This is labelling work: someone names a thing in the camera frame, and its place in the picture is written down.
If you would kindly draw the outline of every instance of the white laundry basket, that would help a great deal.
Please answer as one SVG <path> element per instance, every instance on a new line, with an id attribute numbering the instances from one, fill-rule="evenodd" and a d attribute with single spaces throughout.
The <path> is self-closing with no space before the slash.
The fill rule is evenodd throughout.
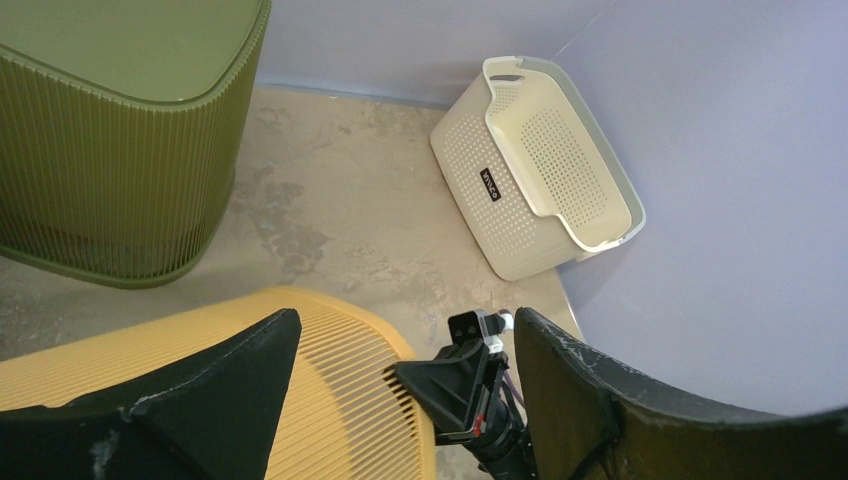
<path id="1" fill-rule="evenodd" d="M 477 243 L 518 280 L 622 244 L 642 202 L 556 64 L 490 58 L 430 143 Z"/>

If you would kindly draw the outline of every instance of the green ribbed basket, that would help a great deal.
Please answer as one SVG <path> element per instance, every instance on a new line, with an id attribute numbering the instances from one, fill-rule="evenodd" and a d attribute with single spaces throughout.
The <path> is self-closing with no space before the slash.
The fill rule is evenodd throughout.
<path id="1" fill-rule="evenodd" d="M 268 0 L 0 0 L 0 254 L 121 288 L 200 259 Z"/>

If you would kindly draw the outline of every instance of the wall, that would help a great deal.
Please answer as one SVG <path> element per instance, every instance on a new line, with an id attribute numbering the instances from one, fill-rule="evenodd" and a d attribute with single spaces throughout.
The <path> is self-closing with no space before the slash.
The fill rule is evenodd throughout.
<path id="1" fill-rule="evenodd" d="M 556 56 L 647 225 L 560 269 L 589 343 L 672 385 L 848 404 L 848 3 L 621 0 Z"/>
<path id="2" fill-rule="evenodd" d="M 257 82 L 447 106 L 498 55 L 553 57 L 610 0 L 275 0 Z"/>

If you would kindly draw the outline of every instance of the black label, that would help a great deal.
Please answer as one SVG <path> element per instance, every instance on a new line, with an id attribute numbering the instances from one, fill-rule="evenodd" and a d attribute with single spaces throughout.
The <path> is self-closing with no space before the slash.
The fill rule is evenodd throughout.
<path id="1" fill-rule="evenodd" d="M 489 192 L 489 196 L 492 197 L 492 201 L 497 202 L 500 200 L 501 191 L 498 190 L 498 185 L 495 183 L 495 178 L 492 177 L 492 172 L 490 172 L 488 168 L 484 168 L 480 172 L 480 178 L 483 179 L 483 185 L 486 186 L 486 191 Z"/>

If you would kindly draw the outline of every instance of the concrete floor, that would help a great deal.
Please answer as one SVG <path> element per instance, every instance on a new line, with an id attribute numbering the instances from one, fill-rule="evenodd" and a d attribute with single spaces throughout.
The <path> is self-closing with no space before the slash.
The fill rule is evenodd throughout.
<path id="1" fill-rule="evenodd" d="M 100 287 L 0 258 L 0 360 L 293 284 L 388 320 L 421 358 L 447 316 L 532 306 L 579 335 L 556 273 L 500 280 L 429 147 L 443 112 L 257 87 L 236 185 L 211 247 L 169 285 Z M 460 447 L 440 479 L 489 478 Z"/>

